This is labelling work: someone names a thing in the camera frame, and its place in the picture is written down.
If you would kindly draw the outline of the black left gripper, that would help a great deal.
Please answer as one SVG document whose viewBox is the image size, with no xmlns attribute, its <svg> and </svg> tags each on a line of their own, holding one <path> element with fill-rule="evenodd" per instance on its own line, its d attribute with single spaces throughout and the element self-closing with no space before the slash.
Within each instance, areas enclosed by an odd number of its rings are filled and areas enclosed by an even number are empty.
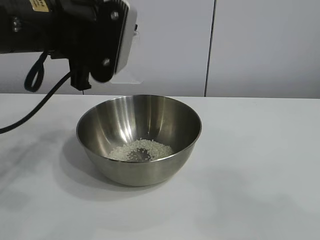
<svg viewBox="0 0 320 240">
<path fill-rule="evenodd" d="M 99 0 L 52 0 L 52 59 L 95 63 Z"/>
</svg>

